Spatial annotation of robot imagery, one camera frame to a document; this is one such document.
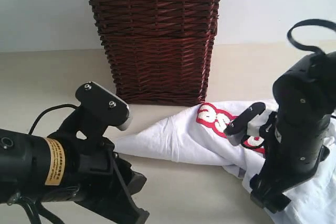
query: black strap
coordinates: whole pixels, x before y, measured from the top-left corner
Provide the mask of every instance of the black strap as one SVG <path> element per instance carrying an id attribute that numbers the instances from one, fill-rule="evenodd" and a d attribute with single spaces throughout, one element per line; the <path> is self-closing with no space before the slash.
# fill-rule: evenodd
<path id="1" fill-rule="evenodd" d="M 296 48 L 303 50 L 303 51 L 312 51 L 317 54 L 325 55 L 325 53 L 323 52 L 321 48 L 316 47 L 316 46 L 306 46 L 301 43 L 298 43 L 296 40 L 293 39 L 292 31 L 294 30 L 294 28 L 297 28 L 300 26 L 321 26 L 321 27 L 329 28 L 333 30 L 334 32 L 336 32 L 336 24 L 334 22 L 324 20 L 324 19 L 306 19 L 299 23 L 296 23 L 292 28 L 289 29 L 287 33 L 287 38 L 289 42 Z"/>

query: beige table surface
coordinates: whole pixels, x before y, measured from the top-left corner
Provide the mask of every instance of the beige table surface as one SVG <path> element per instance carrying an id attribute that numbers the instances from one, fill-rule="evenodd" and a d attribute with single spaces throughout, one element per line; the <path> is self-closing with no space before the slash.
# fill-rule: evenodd
<path id="1" fill-rule="evenodd" d="M 321 43 L 335 50 L 335 41 Z M 271 98 L 275 79 L 304 52 L 289 44 L 216 46 L 209 79 L 208 101 Z M 86 81 L 114 90 L 109 65 L 102 50 L 20 52 L 0 54 L 0 128 L 27 133 L 45 108 L 62 103 L 78 104 L 74 93 Z M 131 105 L 133 122 L 125 132 L 108 129 L 110 139 L 145 129 L 183 107 Z M 36 129 L 45 136 L 70 112 L 49 113 Z M 125 156 L 147 178 L 135 195 L 137 205 L 150 212 L 148 224 L 270 224 L 267 214 L 255 206 L 241 181 L 221 167 L 197 166 Z M 48 203 L 46 207 L 66 224 L 108 224 L 73 203 Z M 28 223 L 24 211 L 0 206 L 0 223 Z"/>

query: white wall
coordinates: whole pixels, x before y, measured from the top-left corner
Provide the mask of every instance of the white wall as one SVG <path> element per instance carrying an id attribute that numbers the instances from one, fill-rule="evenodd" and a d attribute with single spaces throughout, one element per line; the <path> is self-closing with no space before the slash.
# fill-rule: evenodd
<path id="1" fill-rule="evenodd" d="M 336 21 L 336 0 L 221 0 L 216 43 L 285 41 L 305 18 Z M 88 0 L 0 0 L 0 51 L 101 48 L 93 23 Z M 336 38 L 313 28 L 301 35 Z"/>

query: white cloth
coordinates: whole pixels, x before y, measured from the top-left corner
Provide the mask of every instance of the white cloth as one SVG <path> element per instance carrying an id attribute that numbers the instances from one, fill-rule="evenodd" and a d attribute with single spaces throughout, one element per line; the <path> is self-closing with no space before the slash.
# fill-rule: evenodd
<path id="1" fill-rule="evenodd" d="M 269 112 L 277 109 L 275 101 L 264 102 L 267 111 L 251 122 L 250 130 L 260 127 L 258 122 L 264 124 Z M 249 181 L 263 166 L 265 160 L 261 153 L 264 150 L 232 146 L 223 131 L 252 103 L 215 102 L 194 106 L 139 134 L 117 139 L 114 141 L 116 151 L 175 162 L 223 166 L 228 172 L 243 178 L 243 186 L 250 192 Z M 276 224 L 336 223 L 336 133 L 333 123 L 329 125 L 324 140 L 331 151 L 329 157 L 320 163 L 314 178 L 285 193 L 292 202 L 284 211 L 277 214 L 268 212 Z M 260 141 L 251 137 L 246 144 L 255 146 Z"/>

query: brown wicker basket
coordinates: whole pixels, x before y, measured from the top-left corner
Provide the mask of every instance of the brown wicker basket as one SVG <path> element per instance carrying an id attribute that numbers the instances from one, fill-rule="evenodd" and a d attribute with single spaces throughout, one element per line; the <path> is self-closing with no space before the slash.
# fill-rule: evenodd
<path id="1" fill-rule="evenodd" d="M 196 105 L 206 97 L 219 0 L 90 0 L 117 95 Z"/>

